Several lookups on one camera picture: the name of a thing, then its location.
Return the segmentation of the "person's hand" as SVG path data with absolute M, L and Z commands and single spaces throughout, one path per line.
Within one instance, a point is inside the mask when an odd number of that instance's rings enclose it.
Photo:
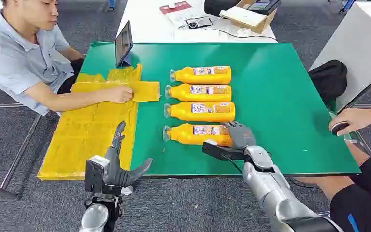
M 340 122 L 346 122 L 349 125 L 342 130 L 338 130 L 338 135 L 364 128 L 371 124 L 371 109 L 345 109 L 330 121 L 329 129 Z
M 117 86 L 103 90 L 105 100 L 114 103 L 125 103 L 133 98 L 133 89 L 127 86 Z

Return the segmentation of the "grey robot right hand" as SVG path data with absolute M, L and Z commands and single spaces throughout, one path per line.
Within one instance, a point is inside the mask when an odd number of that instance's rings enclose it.
M 251 129 L 246 125 L 238 121 L 222 122 L 221 125 L 228 130 L 232 140 L 232 148 L 244 150 L 247 146 L 257 144 Z

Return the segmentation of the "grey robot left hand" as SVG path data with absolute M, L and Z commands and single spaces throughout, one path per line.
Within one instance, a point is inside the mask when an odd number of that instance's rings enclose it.
M 111 146 L 108 147 L 105 155 L 105 158 L 110 162 L 108 177 L 106 178 L 105 183 L 119 187 L 128 187 L 140 179 L 149 170 L 153 161 L 152 158 L 147 158 L 141 166 L 132 171 L 127 171 L 121 168 L 119 155 L 122 140 L 125 138 L 122 134 L 125 126 L 126 123 L 124 120 L 117 125 Z

